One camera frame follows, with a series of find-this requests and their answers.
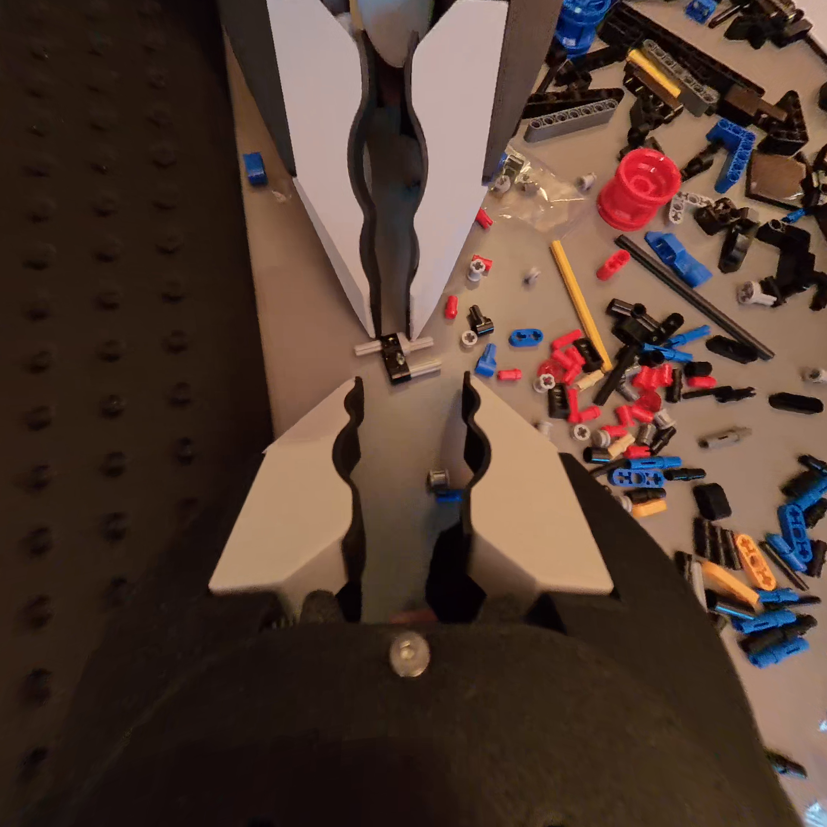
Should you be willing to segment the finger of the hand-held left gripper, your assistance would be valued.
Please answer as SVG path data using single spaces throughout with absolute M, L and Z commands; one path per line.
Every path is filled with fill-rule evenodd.
M 266 8 L 295 174 L 295 189 L 368 337 L 377 336 L 379 285 L 371 248 L 375 212 L 360 134 L 370 100 L 364 42 L 322 2 Z
M 412 34 L 404 88 L 423 157 L 413 216 L 407 327 L 418 337 L 438 306 L 486 192 L 486 158 L 507 2 L 454 2 Z

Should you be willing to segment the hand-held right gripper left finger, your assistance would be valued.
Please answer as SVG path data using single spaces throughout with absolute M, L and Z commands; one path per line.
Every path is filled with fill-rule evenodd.
M 208 582 L 211 594 L 274 594 L 298 616 L 325 591 L 361 615 L 367 540 L 352 479 L 361 460 L 362 378 L 337 387 L 263 453 Z

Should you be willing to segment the blue angle connector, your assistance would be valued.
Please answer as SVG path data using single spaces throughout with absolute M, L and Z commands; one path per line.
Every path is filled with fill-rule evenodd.
M 522 379 L 522 370 L 519 368 L 498 368 L 498 348 L 493 343 L 488 343 L 478 358 L 474 373 L 484 379 L 496 379 L 501 382 L 514 383 Z

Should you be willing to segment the long black axle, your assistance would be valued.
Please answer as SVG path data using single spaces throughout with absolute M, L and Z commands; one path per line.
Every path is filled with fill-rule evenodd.
M 730 338 L 751 347 L 762 361 L 770 361 L 775 358 L 776 353 L 761 342 L 757 337 L 752 336 L 745 328 L 738 325 L 731 317 L 723 313 L 716 305 L 713 305 L 706 298 L 699 295 L 694 289 L 682 282 L 676 274 L 667 270 L 666 266 L 656 261 L 650 254 L 647 254 L 638 244 L 632 241 L 625 234 L 614 238 L 615 246 L 619 250 L 626 251 L 637 264 L 642 266 L 661 284 L 667 286 L 674 294 L 680 296 L 688 305 L 698 311 L 705 319 L 717 325 Z

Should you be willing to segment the clear plastic bag with parts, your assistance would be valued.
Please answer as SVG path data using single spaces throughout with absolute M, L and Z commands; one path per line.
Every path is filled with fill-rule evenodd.
M 522 222 L 550 242 L 562 241 L 587 205 L 573 183 L 512 143 L 502 154 L 485 199 L 491 218 Z

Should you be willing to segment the red wheel hub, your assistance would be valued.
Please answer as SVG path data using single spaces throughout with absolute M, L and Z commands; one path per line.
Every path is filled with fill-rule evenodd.
M 610 227 L 636 232 L 653 220 L 680 186 L 681 171 L 672 159 L 653 149 L 632 150 L 600 191 L 597 210 Z

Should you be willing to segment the pile of large black beams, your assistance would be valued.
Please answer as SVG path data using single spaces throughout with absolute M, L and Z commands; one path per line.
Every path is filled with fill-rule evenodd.
M 635 102 L 620 159 L 636 149 L 657 150 L 653 133 L 683 112 L 714 117 L 715 124 L 725 118 L 749 128 L 757 140 L 741 180 L 693 217 L 707 235 L 725 233 L 718 260 L 723 273 L 741 268 L 754 240 L 779 250 L 777 273 L 756 288 L 771 307 L 813 289 L 811 309 L 825 309 L 825 273 L 815 268 L 811 237 L 799 227 L 804 215 L 815 215 L 825 233 L 825 147 L 813 160 L 806 157 L 811 137 L 805 116 L 810 104 L 801 95 L 803 80 L 791 79 L 791 88 L 778 101 L 769 101 L 766 89 L 742 72 L 626 2 L 612 6 L 597 36 L 605 48 L 583 56 L 563 59 L 562 47 L 551 48 L 545 79 L 549 86 L 542 85 L 529 97 L 522 113 L 527 124 L 538 116 L 605 99 L 620 103 L 624 93 L 630 93 Z M 631 49 L 640 50 L 673 78 L 681 87 L 680 98 L 672 98 L 648 78 L 633 74 L 626 61 Z M 717 157 L 726 160 L 725 150 L 706 139 L 704 148 L 681 169 L 681 181 L 693 181 Z

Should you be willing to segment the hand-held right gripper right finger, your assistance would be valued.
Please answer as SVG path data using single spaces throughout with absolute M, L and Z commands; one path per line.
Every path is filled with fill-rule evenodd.
M 435 543 L 425 596 L 443 623 L 470 623 L 498 600 L 529 612 L 544 595 L 615 588 L 563 455 L 467 371 L 457 522 Z

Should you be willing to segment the pile of small building pieces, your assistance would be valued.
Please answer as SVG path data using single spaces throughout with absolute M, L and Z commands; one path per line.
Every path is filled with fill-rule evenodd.
M 652 343 L 629 340 L 607 379 L 624 396 L 615 409 L 615 424 L 591 430 L 600 413 L 596 404 L 577 407 L 583 380 L 601 379 L 597 351 L 575 330 L 553 342 L 552 356 L 538 372 L 538 387 L 549 395 L 549 413 L 570 416 L 572 436 L 584 442 L 583 460 L 590 479 L 602 484 L 620 508 L 641 520 L 665 513 L 669 486 L 692 483 L 697 515 L 692 524 L 691 553 L 678 551 L 674 563 L 714 621 L 729 623 L 739 646 L 754 667 L 767 668 L 810 649 L 807 634 L 818 622 L 796 609 L 820 599 L 806 591 L 802 575 L 818 578 L 825 564 L 825 542 L 810 532 L 825 517 L 825 461 L 799 456 L 801 473 L 781 488 L 778 529 L 753 538 L 721 524 L 732 516 L 724 488 L 708 479 L 704 468 L 688 466 L 668 454 L 677 426 L 667 409 L 689 398 L 720 403 L 755 396 L 755 388 L 719 386 L 710 364 L 696 362 L 676 347 L 709 333 L 703 326 L 678 334 L 679 314 L 648 331 Z

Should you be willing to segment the black dimpled panel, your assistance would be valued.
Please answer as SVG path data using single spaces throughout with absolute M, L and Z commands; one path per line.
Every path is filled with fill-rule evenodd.
M 214 2 L 2 2 L 2 825 L 149 563 L 271 435 Z

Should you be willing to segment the blue wheel hub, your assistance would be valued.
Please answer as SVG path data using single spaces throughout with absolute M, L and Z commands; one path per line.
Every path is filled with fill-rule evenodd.
M 596 30 L 611 8 L 612 1 L 563 1 L 554 39 L 567 56 L 579 57 L 587 53 L 596 36 Z

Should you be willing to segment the grey pin assembly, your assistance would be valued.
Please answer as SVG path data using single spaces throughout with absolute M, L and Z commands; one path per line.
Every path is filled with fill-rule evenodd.
M 400 386 L 414 379 L 438 374 L 441 371 L 441 360 L 439 358 L 419 361 L 416 364 L 408 362 L 408 357 L 411 354 L 429 349 L 432 346 L 433 339 L 430 336 L 410 340 L 402 333 L 392 333 L 358 344 L 354 346 L 353 350 L 357 357 L 378 354 L 385 367 L 389 383 L 392 386 Z

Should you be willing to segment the blue curved panel piece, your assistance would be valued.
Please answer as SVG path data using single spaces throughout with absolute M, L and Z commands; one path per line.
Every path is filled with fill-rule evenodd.
M 644 239 L 662 263 L 686 285 L 698 288 L 712 278 L 712 272 L 691 255 L 673 233 L 649 231 Z

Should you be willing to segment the blue angled beam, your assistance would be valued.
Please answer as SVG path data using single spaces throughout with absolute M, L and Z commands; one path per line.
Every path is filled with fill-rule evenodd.
M 721 118 L 706 135 L 709 144 L 716 143 L 727 157 L 718 174 L 715 191 L 728 193 L 742 178 L 749 166 L 757 135 L 749 128 Z

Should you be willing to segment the grey long beam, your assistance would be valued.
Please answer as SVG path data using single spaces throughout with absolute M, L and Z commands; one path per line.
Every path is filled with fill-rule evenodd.
M 527 143 L 538 143 L 601 127 L 614 117 L 618 104 L 610 98 L 532 118 L 522 139 Z

